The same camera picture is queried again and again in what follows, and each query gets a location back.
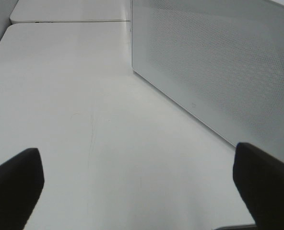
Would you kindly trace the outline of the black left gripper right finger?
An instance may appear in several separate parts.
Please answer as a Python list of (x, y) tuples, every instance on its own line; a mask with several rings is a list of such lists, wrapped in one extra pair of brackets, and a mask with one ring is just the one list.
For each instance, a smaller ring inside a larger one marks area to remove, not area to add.
[(284, 163), (261, 149), (238, 143), (233, 180), (260, 230), (284, 230)]

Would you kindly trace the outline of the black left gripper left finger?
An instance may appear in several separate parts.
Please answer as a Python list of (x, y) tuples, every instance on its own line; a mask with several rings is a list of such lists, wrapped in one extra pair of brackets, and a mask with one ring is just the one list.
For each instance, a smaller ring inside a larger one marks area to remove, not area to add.
[(37, 148), (26, 149), (0, 165), (0, 230), (22, 230), (44, 187)]

